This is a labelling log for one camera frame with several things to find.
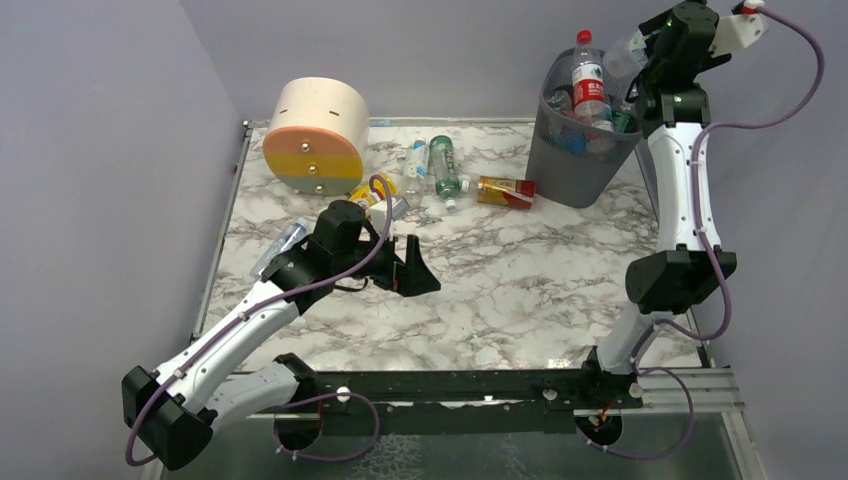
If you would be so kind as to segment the green plastic bottle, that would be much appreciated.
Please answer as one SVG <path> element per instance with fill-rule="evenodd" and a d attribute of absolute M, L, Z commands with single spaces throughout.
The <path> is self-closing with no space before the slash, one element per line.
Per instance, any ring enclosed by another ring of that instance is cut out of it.
<path fill-rule="evenodd" d="M 429 144 L 430 162 L 434 168 L 437 196 L 451 210 L 461 192 L 461 180 L 456 172 L 455 149 L 450 137 L 438 135 Z"/>

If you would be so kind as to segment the clear bottle red label front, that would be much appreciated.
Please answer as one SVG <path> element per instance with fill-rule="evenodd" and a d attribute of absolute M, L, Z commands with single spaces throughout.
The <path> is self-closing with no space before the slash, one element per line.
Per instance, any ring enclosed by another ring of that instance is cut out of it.
<path fill-rule="evenodd" d="M 602 55 L 592 44 L 590 30 L 576 35 L 576 47 L 570 67 L 572 108 L 576 116 L 589 125 L 612 131 L 611 107 L 605 91 Z"/>

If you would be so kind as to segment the clear bottle white blue label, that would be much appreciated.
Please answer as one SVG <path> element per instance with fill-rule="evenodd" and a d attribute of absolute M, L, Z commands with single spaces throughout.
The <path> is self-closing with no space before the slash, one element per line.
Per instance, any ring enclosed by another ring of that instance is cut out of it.
<path fill-rule="evenodd" d="M 424 139 L 416 139 L 405 155 L 398 193 L 412 207 L 420 205 L 426 191 L 429 162 L 429 145 Z"/>

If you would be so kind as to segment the grey mesh waste bin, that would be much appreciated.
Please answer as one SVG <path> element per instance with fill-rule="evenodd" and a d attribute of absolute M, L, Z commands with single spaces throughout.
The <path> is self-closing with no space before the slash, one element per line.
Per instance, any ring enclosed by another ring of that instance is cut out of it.
<path fill-rule="evenodd" d="M 569 100 L 559 108 L 549 102 L 555 94 L 572 93 L 573 49 L 561 52 L 543 81 L 531 137 L 525 177 L 536 183 L 537 194 L 573 208 L 594 204 L 625 160 L 643 139 L 633 132 L 609 132 L 576 118 Z"/>

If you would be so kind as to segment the clear bottle small label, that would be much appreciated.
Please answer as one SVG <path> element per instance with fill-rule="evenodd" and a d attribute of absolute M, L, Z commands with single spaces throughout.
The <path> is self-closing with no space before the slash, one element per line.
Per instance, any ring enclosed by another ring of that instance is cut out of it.
<path fill-rule="evenodd" d="M 606 74 L 617 80 L 633 80 L 648 64 L 646 36 L 636 30 L 617 41 L 603 56 Z"/>

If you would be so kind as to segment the clear bottle dark green label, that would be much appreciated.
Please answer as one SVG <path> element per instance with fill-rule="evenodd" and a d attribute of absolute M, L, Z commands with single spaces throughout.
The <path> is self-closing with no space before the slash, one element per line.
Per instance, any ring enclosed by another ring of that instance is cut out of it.
<path fill-rule="evenodd" d="M 632 104 L 622 104 L 612 112 L 612 125 L 616 133 L 634 133 L 638 130 L 638 115 Z"/>

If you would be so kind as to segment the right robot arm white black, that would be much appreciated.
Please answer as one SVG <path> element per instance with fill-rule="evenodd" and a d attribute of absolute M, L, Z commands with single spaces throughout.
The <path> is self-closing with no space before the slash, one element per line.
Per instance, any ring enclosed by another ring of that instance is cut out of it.
<path fill-rule="evenodd" d="M 584 361 L 588 390 L 614 396 L 661 327 L 725 289 L 737 266 L 712 225 L 707 182 L 706 91 L 697 76 L 730 60 L 712 45 L 720 17 L 704 1 L 681 1 L 639 25 L 612 47 L 604 67 L 616 83 L 617 106 L 629 104 L 653 160 L 659 237 L 654 254 L 626 271 L 629 303 L 618 323 Z"/>

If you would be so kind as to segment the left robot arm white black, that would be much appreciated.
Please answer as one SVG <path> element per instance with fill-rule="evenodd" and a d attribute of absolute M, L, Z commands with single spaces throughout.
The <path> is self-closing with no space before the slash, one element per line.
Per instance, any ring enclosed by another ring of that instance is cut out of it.
<path fill-rule="evenodd" d="M 264 408 L 291 401 L 300 385 L 285 365 L 265 367 L 241 380 L 229 375 L 272 334 L 331 294 L 338 281 L 365 278 L 402 297 L 441 288 L 422 258 L 419 239 L 405 255 L 385 221 L 376 228 L 347 200 L 332 202 L 313 231 L 270 259 L 241 302 L 212 330 L 153 370 L 136 366 L 122 379 L 123 415 L 130 429 L 125 460 L 142 442 L 150 459 L 168 470 L 192 462 L 213 435 Z"/>

